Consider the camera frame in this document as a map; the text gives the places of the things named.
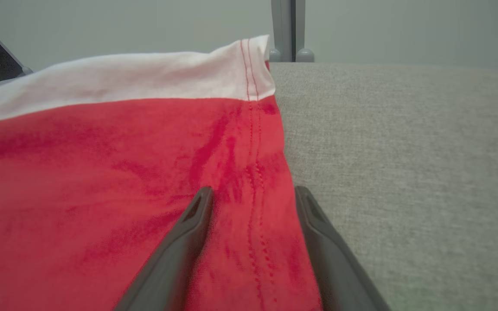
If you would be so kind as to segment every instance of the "seam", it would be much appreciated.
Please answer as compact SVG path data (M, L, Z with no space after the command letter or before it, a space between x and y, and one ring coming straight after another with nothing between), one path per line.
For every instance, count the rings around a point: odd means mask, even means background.
M251 98L249 97L249 78L247 77L247 63L245 63L245 53L243 52L243 40L239 42L239 47L241 48L241 55L243 56L243 65L245 67L245 79L247 82L247 102L249 103L249 161L245 167L247 176L249 177L249 183L251 184L251 191L253 192L253 201L251 204L251 213L249 213L249 224L247 225L247 244L249 244L249 259L251 260L251 266L253 275L255 277L255 285L257 288L257 298L260 301L261 309L265 309L265 301L262 296L262 282L259 278L259 268L257 267L257 253L255 247L253 246L253 239L251 237L251 232L253 231L253 218L255 217L255 201L257 197L257 192L255 190L255 178L251 174L249 167L251 166L251 155L253 149L253 105L251 104ZM251 62L251 54L249 53L249 39L247 40L247 53L249 55L249 64Z
M255 79L255 69L253 67L253 61L251 61L251 49L249 48L249 40L247 40L247 53L249 55L249 66L251 67L251 77L253 78L253 84L255 85L255 93L257 94L257 115L259 116L259 121L258 121L258 124L259 124L259 140L257 142L257 152L256 152L256 155L255 155L255 170L257 171L257 174L259 175L259 181L260 181L260 184L261 184L261 189L262 189L262 197L261 197L261 206L259 208L259 242L261 242L261 247L262 247L262 252L264 253L265 255L265 261L266 261L266 265L268 267L268 273L270 275L270 283L272 285L272 297L273 297L273 301L274 302L277 302L277 298L275 296L275 290L274 290L274 287L275 287L275 282L274 282L274 274L273 274L273 265L271 263L271 260L270 260L270 256L268 254L268 249L266 247L266 244L265 244L265 238L263 236L263 230L262 230L262 227L263 227L263 214L264 214L264 208L265 208L265 183L263 181L263 177L262 177L262 172L261 172L261 169L260 169L260 163L259 163L259 152L260 152L260 149L261 149L261 138L262 138L262 130L261 130L261 112L262 112L262 108L261 108L261 103L260 103L260 100L259 100L259 89L257 87L257 81Z

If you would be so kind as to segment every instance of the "gray wall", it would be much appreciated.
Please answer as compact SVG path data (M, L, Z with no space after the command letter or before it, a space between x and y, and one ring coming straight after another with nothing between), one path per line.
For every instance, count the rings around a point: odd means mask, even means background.
M0 41L34 71L95 55L209 52L272 33L270 0L0 0Z
M317 62L498 68L498 0L307 0Z

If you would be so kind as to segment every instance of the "gray couch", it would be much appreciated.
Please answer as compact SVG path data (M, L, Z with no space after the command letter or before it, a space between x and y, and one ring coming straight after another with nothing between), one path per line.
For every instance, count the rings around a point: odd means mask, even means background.
M272 63L295 184L395 310L498 311L498 71Z

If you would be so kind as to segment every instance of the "gray table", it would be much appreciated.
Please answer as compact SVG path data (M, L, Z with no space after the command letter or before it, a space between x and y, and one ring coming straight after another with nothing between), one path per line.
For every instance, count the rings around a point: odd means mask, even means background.
M294 183L395 310L498 311L498 71L272 63Z

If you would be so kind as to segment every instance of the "black device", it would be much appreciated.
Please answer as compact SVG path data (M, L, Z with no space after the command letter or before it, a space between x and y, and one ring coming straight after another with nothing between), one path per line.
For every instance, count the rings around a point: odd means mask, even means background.
M297 214L325 311L389 311L365 270L306 187L296 187ZM213 190L203 187L142 268L115 311L180 311L205 243Z

